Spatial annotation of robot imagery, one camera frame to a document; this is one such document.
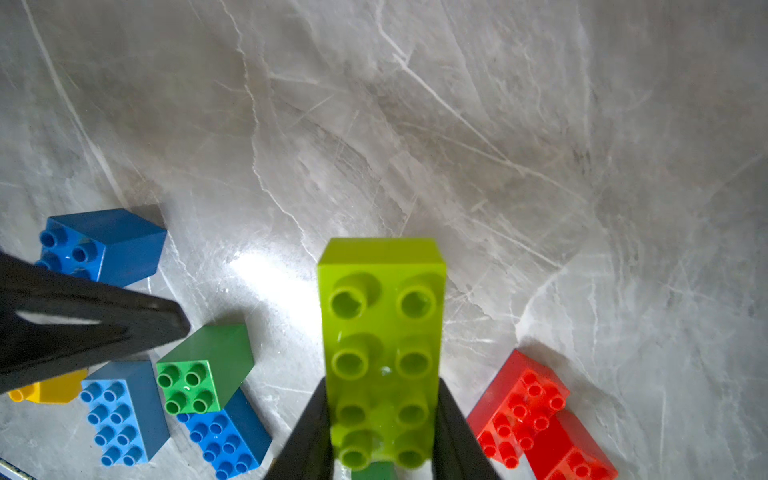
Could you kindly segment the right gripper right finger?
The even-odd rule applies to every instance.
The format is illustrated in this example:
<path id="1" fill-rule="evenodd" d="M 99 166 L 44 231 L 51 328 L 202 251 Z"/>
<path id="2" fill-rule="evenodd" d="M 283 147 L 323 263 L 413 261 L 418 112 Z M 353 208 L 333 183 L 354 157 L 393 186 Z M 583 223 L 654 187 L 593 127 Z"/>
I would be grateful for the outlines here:
<path id="1" fill-rule="evenodd" d="M 439 379 L 432 474 L 437 480 L 499 480 L 445 381 Z"/>

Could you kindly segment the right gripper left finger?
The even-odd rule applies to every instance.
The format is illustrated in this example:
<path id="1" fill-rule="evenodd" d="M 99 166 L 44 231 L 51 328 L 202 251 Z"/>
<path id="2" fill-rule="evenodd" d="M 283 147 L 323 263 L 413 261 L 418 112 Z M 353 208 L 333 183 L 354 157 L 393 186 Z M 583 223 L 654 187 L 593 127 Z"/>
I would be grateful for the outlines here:
<path id="1" fill-rule="evenodd" d="M 332 479 L 333 472 L 326 380 L 321 379 L 265 479 Z"/>

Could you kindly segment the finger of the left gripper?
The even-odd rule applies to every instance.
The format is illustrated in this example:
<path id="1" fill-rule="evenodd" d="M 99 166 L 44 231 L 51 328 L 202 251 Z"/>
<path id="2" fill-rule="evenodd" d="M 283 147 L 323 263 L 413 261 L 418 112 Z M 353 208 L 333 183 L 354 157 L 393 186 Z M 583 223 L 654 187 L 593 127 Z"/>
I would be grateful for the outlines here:
<path id="1" fill-rule="evenodd" d="M 67 276 L 1 254 L 1 391 L 185 338 L 167 299 Z"/>

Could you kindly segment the red long brick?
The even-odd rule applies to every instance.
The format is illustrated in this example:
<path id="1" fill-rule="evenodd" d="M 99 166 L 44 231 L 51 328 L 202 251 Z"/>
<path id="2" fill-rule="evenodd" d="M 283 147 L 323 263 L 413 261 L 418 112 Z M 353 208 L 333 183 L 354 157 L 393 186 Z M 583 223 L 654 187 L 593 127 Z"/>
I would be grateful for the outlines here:
<path id="1" fill-rule="evenodd" d="M 467 417 L 484 455 L 515 469 L 563 410 L 570 390 L 547 366 L 515 350 Z"/>

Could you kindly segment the lime green long brick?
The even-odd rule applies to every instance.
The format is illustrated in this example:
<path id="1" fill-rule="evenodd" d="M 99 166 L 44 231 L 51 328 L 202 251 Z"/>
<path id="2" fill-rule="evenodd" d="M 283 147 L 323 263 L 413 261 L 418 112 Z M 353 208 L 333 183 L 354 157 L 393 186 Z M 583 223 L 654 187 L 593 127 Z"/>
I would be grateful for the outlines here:
<path id="1" fill-rule="evenodd" d="M 446 272 L 428 238 L 333 238 L 318 262 L 331 443 L 352 471 L 432 456 Z"/>

